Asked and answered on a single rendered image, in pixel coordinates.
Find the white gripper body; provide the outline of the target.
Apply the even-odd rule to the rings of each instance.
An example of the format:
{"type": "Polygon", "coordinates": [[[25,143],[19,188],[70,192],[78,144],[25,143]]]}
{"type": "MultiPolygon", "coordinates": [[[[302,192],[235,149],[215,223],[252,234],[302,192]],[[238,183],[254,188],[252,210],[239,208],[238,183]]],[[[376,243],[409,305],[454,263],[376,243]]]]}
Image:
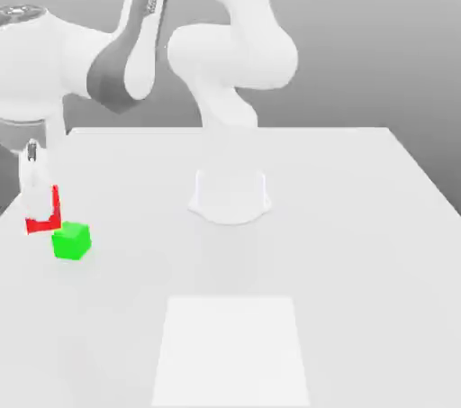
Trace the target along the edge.
{"type": "Polygon", "coordinates": [[[48,220],[53,212],[49,156],[35,139],[30,139],[20,154],[19,178],[26,217],[48,220]]]}

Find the small red cube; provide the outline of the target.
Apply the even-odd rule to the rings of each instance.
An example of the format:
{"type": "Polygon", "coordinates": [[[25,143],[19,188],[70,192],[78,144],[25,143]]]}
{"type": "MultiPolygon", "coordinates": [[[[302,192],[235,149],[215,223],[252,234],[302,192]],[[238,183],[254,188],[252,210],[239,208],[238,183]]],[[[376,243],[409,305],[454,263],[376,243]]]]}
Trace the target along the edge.
{"type": "Polygon", "coordinates": [[[28,234],[61,228],[61,205],[57,185],[29,190],[23,195],[23,203],[28,234]]]}

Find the small green cube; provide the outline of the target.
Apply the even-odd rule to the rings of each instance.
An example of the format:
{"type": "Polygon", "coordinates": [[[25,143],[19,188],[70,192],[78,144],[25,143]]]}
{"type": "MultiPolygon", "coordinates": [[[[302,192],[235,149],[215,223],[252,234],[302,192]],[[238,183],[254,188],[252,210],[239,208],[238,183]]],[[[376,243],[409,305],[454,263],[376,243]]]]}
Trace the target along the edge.
{"type": "Polygon", "coordinates": [[[91,248],[89,226],[80,222],[63,222],[51,235],[56,258],[79,260],[91,248]]]}

